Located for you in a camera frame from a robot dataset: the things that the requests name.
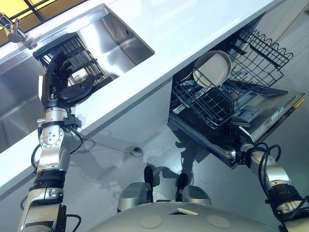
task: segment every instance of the kitchen counter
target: kitchen counter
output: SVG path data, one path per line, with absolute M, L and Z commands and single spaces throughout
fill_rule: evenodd
M 75 108 L 84 135 L 113 121 L 131 104 L 163 85 L 171 76 L 214 45 L 277 4 L 279 0 L 89 0 L 36 27 L 52 29 L 64 20 L 105 3 L 155 52 L 153 56 L 94 93 Z M 0 54 L 16 53 L 16 44 Z M 31 173 L 30 156 L 38 143 L 34 131 L 0 154 L 0 195 Z

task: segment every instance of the white cabinet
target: white cabinet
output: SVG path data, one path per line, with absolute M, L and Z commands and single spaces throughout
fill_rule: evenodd
M 155 88 L 87 136 L 97 143 L 129 152 L 141 147 L 167 124 L 172 80 Z

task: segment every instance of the sink basin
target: sink basin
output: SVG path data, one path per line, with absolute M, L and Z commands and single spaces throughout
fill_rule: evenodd
M 17 49 L 11 57 L 0 58 L 0 92 L 5 96 L 0 98 L 0 152 L 34 131 L 36 120 L 44 116 L 37 92 L 38 77 L 44 71 L 32 53 L 72 32 L 78 34 L 104 72 L 114 77 L 154 54 L 135 32 L 101 4 L 33 38 L 33 43 L 37 43 L 35 49 Z

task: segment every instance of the dish rack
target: dish rack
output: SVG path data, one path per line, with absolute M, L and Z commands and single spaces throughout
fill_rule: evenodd
M 87 50 L 76 32 L 68 33 L 55 39 L 34 52 L 33 56 L 40 62 L 43 70 L 46 72 L 49 62 L 59 50 L 62 50 L 72 63 L 72 75 L 68 78 L 69 85 L 82 82 L 89 74 L 95 76 L 94 85 L 99 84 L 98 86 L 106 85 L 117 78 L 115 75 L 107 75 L 104 72 L 97 59 Z
M 292 53 L 251 27 L 242 28 L 236 35 L 224 50 L 232 61 L 229 78 L 215 86 L 194 67 L 192 73 L 199 72 L 210 85 L 199 86 L 192 73 L 181 81 L 174 80 L 172 94 L 181 102 L 174 113 L 191 108 L 215 129 L 283 77 L 280 69 L 293 58 Z

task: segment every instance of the dishwasher rack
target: dishwasher rack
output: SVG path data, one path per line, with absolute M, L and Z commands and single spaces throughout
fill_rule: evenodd
M 280 69 L 293 58 L 292 53 L 251 27 L 243 27 L 236 35 L 224 50 L 232 61 L 229 78 L 215 86 L 194 67 L 193 72 L 198 71 L 210 85 L 199 86 L 193 79 L 193 72 L 184 80 L 174 80 L 172 94 L 182 103 L 174 113 L 191 108 L 215 129 L 283 77 Z

